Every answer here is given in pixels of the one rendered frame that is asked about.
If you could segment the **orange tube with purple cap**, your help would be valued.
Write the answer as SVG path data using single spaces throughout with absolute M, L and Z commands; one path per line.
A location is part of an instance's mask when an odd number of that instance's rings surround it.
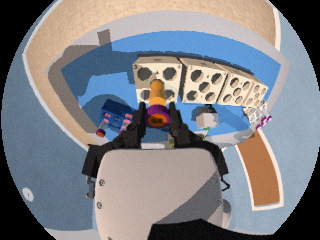
M 155 80 L 151 84 L 148 108 L 145 111 L 145 123 L 155 129 L 164 128 L 170 123 L 165 86 L 160 80 Z

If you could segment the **beige sloped box with green button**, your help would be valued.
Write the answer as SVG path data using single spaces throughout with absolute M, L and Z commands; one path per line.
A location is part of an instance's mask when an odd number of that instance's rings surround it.
M 197 116 L 194 120 L 197 122 L 197 129 L 210 130 L 210 127 L 218 127 L 218 113 L 216 112 L 215 108 L 211 104 L 205 104 L 205 106 L 208 107 L 199 108 Z

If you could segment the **white tube rack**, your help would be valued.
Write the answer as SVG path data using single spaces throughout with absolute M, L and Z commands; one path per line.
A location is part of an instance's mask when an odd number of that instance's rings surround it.
M 262 105 L 262 106 L 261 106 Z M 261 106 L 261 107 L 260 107 Z M 259 108 L 260 107 L 260 108 Z M 262 109 L 262 107 L 264 107 L 263 109 Z M 256 112 L 258 111 L 258 110 L 261 110 L 261 112 L 264 110 L 264 109 L 266 109 L 266 101 L 264 100 L 264 99 L 262 99 L 261 100 L 261 102 L 260 102 L 260 104 L 258 105 L 258 109 L 254 112 L 253 111 L 253 108 L 252 107 L 244 107 L 243 108 L 243 112 L 244 112 L 244 114 L 246 114 L 245 115 L 245 117 L 247 117 L 248 116 L 248 121 L 250 122 L 250 123 L 252 123 L 252 119 L 253 118 L 256 118 L 257 119 L 257 114 L 256 114 Z M 245 110 L 245 111 L 244 111 Z M 247 111 L 246 111 L 247 110 Z M 249 112 L 249 113 L 248 113 Z M 254 112 L 254 113 L 253 113 Z M 248 114 L 247 114 L 248 113 Z M 252 114 L 251 114 L 252 113 Z M 250 115 L 251 114 L 251 115 Z M 250 115 L 250 116 L 249 116 Z M 254 115 L 252 118 L 250 118 L 252 115 Z

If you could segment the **beige block with holes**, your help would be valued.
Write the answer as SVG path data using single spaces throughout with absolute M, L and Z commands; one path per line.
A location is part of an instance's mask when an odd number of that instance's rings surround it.
M 226 78 L 216 102 L 220 105 L 240 106 L 245 99 L 253 80 L 235 68 L 218 63 L 214 64 L 227 71 Z
M 267 87 L 263 82 L 261 82 L 259 79 L 257 79 L 253 75 L 251 75 L 251 74 L 249 75 L 248 73 L 243 72 L 241 70 L 239 70 L 239 71 L 242 72 L 243 74 L 246 74 L 246 76 L 250 77 L 251 79 L 253 78 L 252 79 L 253 80 L 252 86 L 250 87 L 248 94 L 245 97 L 245 99 L 243 100 L 241 105 L 245 106 L 245 107 L 257 108 L 257 106 L 259 105 L 259 103 L 263 99 L 263 97 L 269 87 Z M 257 81 L 257 80 L 259 80 L 259 81 Z
M 181 102 L 215 104 L 227 71 L 204 60 L 180 57 L 180 62 L 182 72 L 178 93 Z
M 167 103 L 170 101 L 177 103 L 181 69 L 182 64 L 176 57 L 139 57 L 133 63 L 138 103 L 140 101 L 148 103 L 151 83 L 155 80 L 164 82 Z

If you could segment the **blue bench mat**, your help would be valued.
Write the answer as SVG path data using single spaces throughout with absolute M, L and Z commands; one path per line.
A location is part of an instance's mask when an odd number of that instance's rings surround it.
M 97 47 L 61 69 L 74 97 L 95 124 L 100 126 L 100 112 L 107 99 L 138 110 L 133 63 L 137 54 L 179 54 L 207 58 L 230 64 L 255 74 L 268 86 L 267 101 L 281 65 L 263 52 L 242 42 L 219 35 L 193 31 L 160 31 L 122 38 Z M 183 123 L 197 129 L 194 121 L 200 103 L 175 103 Z M 212 104 L 218 113 L 219 126 L 210 128 L 206 137 L 247 130 L 245 106 Z

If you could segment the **blue tube rack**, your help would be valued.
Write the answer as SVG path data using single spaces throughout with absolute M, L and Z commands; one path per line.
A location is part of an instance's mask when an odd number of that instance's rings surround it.
M 120 130 L 124 120 L 129 120 L 132 123 L 133 117 L 132 117 L 132 119 L 130 119 L 130 118 L 125 117 L 125 115 L 127 113 L 127 114 L 130 114 L 133 116 L 134 111 L 135 111 L 135 109 L 133 109 L 133 108 L 130 108 L 128 106 L 125 106 L 125 105 L 122 105 L 122 104 L 117 103 L 115 101 L 112 101 L 110 99 L 107 99 L 106 102 L 104 103 L 103 107 L 101 108 L 100 123 L 102 122 L 103 119 L 106 119 L 109 121 L 109 124 L 108 124 L 109 127 Z M 109 118 L 105 117 L 106 113 L 110 114 L 111 117 L 109 117 Z M 113 118 L 114 116 L 115 116 L 115 118 L 118 117 L 118 119 L 120 119 L 121 121 L 114 120 L 114 118 Z M 112 125 L 112 123 L 117 123 L 119 126 L 115 127 Z

